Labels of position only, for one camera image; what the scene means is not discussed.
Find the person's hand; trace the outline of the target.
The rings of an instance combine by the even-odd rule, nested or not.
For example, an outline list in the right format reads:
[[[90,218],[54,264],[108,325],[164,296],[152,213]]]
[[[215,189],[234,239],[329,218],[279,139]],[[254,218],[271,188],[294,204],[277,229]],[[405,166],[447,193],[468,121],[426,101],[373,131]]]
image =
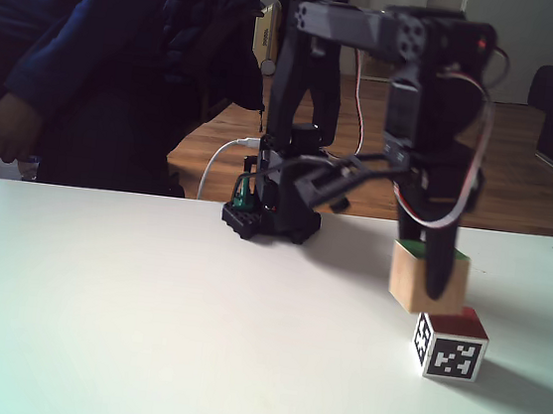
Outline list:
[[[40,114],[11,92],[0,99],[0,161],[27,159],[44,124]]]

